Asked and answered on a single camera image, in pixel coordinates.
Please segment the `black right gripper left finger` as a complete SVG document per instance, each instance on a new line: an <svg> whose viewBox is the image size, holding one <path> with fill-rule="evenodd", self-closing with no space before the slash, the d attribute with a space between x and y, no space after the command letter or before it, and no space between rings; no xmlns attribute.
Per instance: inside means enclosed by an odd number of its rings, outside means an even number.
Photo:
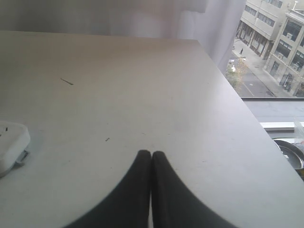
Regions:
<svg viewBox="0 0 304 228"><path fill-rule="evenodd" d="M152 156L138 151L119 184L68 228L147 228L150 209Z"/></svg>

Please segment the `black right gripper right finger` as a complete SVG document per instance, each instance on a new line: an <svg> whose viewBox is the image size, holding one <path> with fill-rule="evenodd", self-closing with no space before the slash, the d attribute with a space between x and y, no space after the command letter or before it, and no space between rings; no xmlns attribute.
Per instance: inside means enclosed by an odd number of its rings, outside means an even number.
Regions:
<svg viewBox="0 0 304 228"><path fill-rule="evenodd" d="M152 155L152 219L155 228L234 228L182 182L164 152Z"/></svg>

